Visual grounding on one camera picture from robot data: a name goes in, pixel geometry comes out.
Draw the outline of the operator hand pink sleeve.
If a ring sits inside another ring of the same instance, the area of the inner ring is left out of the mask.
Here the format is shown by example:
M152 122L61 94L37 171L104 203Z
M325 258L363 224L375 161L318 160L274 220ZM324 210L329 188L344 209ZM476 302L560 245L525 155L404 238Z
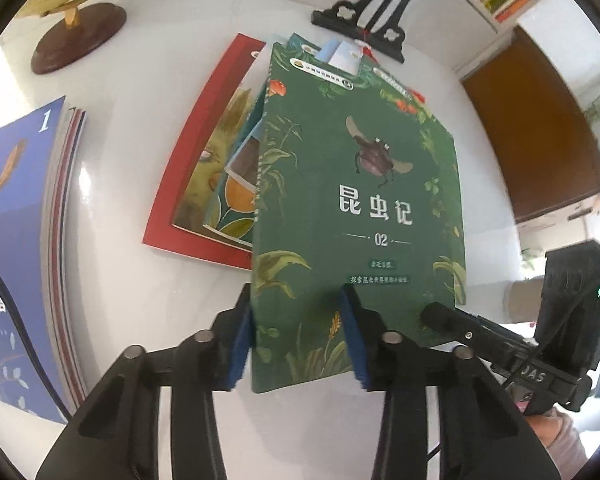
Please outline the operator hand pink sleeve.
M564 480L573 479L588 461L579 431L573 420L557 408L542 415L524 416Z

